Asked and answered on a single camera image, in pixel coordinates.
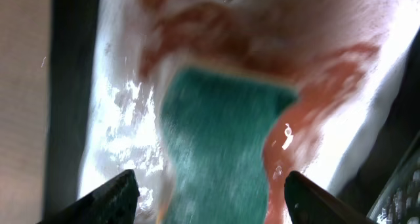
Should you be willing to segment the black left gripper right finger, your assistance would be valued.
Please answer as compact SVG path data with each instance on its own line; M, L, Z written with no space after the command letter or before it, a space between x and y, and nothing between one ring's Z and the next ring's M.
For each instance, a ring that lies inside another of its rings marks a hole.
M298 171L286 177L284 198L293 224L374 224Z

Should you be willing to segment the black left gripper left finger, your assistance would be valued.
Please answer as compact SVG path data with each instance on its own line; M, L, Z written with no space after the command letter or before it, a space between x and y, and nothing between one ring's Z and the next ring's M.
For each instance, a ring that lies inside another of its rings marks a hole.
M133 224L138 197L135 173L126 169L38 224Z

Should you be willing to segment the green yellow sponge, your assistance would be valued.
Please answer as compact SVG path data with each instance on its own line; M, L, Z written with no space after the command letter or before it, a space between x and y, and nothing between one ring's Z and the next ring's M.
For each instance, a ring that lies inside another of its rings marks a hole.
M178 71L161 105L175 169L169 224L263 223L269 184L263 147L292 90L197 68Z

